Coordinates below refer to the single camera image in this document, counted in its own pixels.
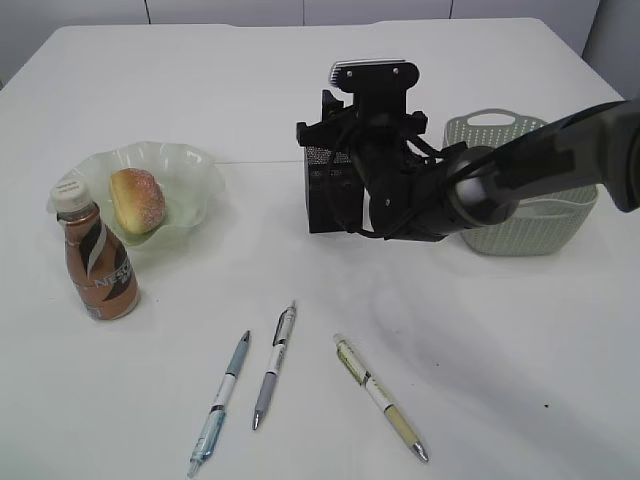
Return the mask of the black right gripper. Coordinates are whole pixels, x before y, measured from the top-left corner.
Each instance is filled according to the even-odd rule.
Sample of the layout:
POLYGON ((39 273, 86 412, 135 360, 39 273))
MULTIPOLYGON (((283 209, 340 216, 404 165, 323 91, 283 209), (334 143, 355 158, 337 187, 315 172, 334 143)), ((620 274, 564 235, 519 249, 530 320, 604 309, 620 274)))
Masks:
POLYGON ((426 131, 427 117, 417 111, 406 112, 405 88, 352 89, 350 105, 324 89, 321 120, 296 125, 296 140, 301 147, 314 147, 352 155, 366 142, 382 149, 395 144, 406 149, 409 143, 428 156, 428 145, 420 138, 426 131))

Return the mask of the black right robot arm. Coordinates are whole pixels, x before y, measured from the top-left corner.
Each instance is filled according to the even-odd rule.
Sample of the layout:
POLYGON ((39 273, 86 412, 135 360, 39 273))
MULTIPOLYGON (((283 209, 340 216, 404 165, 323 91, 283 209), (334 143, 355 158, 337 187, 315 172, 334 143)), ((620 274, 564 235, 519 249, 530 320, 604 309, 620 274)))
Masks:
POLYGON ((349 207, 331 174, 323 193, 349 233, 385 240, 438 242, 511 218, 525 199, 601 184, 616 207, 639 207, 639 103, 608 102, 547 124, 500 147, 464 142, 436 150, 421 135, 427 117, 398 103, 323 94, 323 118, 296 126, 302 147, 345 155, 370 197, 371 227, 349 207))

